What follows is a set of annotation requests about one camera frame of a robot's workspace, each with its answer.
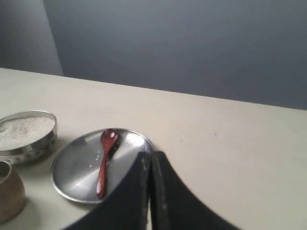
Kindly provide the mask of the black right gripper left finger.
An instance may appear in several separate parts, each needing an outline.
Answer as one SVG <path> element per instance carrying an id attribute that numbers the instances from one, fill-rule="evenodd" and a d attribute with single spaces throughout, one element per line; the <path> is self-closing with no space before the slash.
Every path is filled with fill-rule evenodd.
<path id="1" fill-rule="evenodd" d="M 114 191 L 67 230 L 145 230 L 148 214 L 150 155 L 139 152 Z"/>

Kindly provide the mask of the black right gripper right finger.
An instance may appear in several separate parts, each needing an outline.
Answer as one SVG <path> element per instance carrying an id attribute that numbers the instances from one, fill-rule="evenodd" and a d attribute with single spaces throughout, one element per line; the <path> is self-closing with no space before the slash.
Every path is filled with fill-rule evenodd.
<path id="1" fill-rule="evenodd" d="M 183 183 L 166 154 L 151 154 L 149 197 L 153 230 L 237 230 Z"/>

